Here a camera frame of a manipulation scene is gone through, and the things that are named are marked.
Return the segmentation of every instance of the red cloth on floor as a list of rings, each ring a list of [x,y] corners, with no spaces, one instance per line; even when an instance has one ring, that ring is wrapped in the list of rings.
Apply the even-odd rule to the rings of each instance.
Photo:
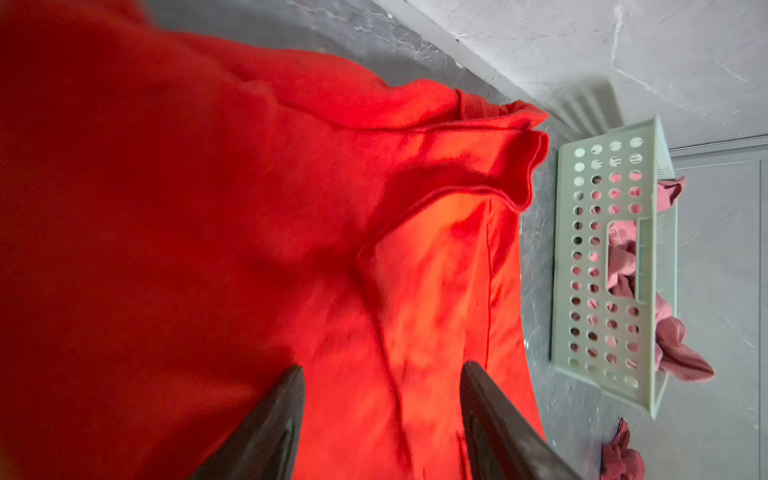
[[[643,480],[645,463],[637,450],[629,448],[629,427],[619,420],[614,441],[603,445],[603,465],[600,480]]]
[[[462,364],[540,433],[519,213],[546,115],[328,55],[0,4],[0,443],[183,478],[305,369],[295,478],[460,478]]]

